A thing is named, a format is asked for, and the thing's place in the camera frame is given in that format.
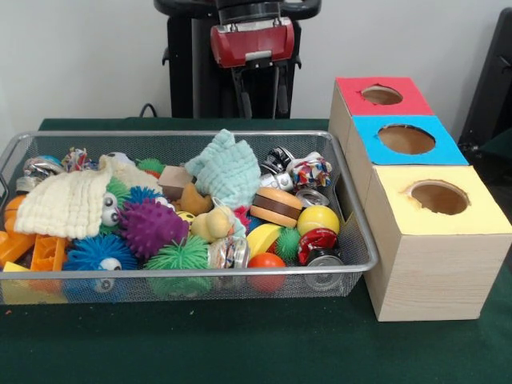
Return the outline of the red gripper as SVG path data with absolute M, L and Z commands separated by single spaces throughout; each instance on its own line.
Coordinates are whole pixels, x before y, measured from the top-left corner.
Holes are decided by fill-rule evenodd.
M 242 69 L 248 62 L 269 58 L 278 62 L 291 58 L 294 50 L 294 26 L 289 18 L 273 18 L 213 26 L 210 45 L 214 60 L 221 68 L 233 68 L 232 78 L 241 118 L 252 118 L 249 93 L 245 90 Z M 289 111 L 287 66 L 279 65 L 277 111 Z

